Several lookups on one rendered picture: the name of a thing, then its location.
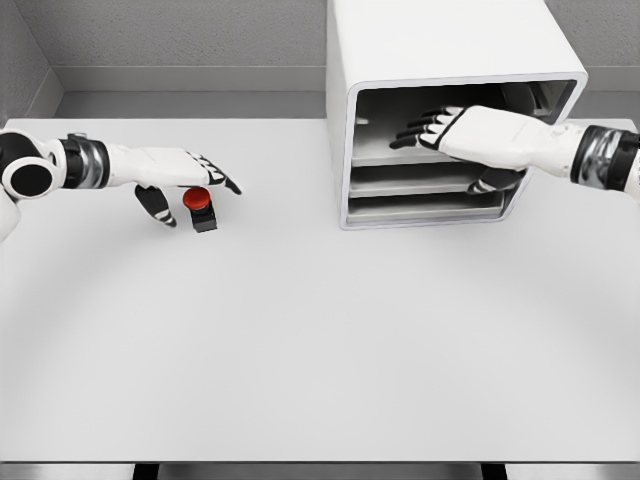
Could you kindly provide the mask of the grey cabinet drawer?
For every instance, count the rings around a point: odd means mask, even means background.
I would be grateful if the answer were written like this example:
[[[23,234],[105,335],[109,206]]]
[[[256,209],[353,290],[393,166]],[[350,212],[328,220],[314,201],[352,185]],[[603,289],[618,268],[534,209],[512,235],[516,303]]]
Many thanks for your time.
[[[349,201],[346,220],[348,224],[386,224],[497,216],[504,204],[505,194],[502,192],[355,198]]]
[[[566,90],[560,94],[544,93],[533,85],[449,85],[365,90],[358,96],[356,118],[366,122],[358,123],[355,127],[352,163],[361,167],[449,162],[449,157],[424,148],[389,148],[396,134],[405,130],[409,122],[443,105],[483,105],[526,113],[553,124],[564,120],[571,111],[569,98]]]
[[[466,193],[486,170],[474,163],[446,162],[355,167],[349,198]]]

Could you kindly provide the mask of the white tabletop storage cabinet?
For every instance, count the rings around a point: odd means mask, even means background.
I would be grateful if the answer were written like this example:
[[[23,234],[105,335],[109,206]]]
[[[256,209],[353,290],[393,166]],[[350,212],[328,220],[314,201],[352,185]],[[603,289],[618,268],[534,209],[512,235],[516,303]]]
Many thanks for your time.
[[[545,0],[328,0],[326,114],[340,223],[346,229],[494,222],[528,182],[502,191],[497,216],[348,224],[358,96],[365,90],[449,85],[533,85],[570,94],[587,72]]]

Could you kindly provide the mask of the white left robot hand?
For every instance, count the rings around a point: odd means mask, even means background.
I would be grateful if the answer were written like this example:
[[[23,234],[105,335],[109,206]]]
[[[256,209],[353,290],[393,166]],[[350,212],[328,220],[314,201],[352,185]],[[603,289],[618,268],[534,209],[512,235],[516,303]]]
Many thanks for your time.
[[[150,163],[145,165],[142,179],[135,181],[135,197],[153,219],[169,228],[175,228],[177,221],[162,187],[193,190],[223,185],[236,195],[242,194],[228,174],[200,154],[174,148],[149,148],[141,152]]]

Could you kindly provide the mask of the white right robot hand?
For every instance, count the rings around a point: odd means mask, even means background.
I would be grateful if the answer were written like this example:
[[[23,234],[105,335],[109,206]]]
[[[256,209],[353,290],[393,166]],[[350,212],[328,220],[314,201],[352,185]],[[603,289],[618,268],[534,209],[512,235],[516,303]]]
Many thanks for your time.
[[[516,187],[531,165],[530,142],[548,125],[534,117],[485,106],[443,106],[423,113],[396,134],[389,147],[437,151],[483,165],[470,195]]]

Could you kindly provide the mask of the red button black switch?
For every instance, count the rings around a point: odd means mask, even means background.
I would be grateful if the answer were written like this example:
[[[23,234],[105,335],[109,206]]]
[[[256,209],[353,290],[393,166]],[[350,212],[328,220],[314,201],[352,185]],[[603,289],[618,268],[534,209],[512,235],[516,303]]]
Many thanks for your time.
[[[196,232],[204,233],[218,228],[211,194],[206,188],[189,188],[183,194],[182,201],[190,212],[192,226]]]

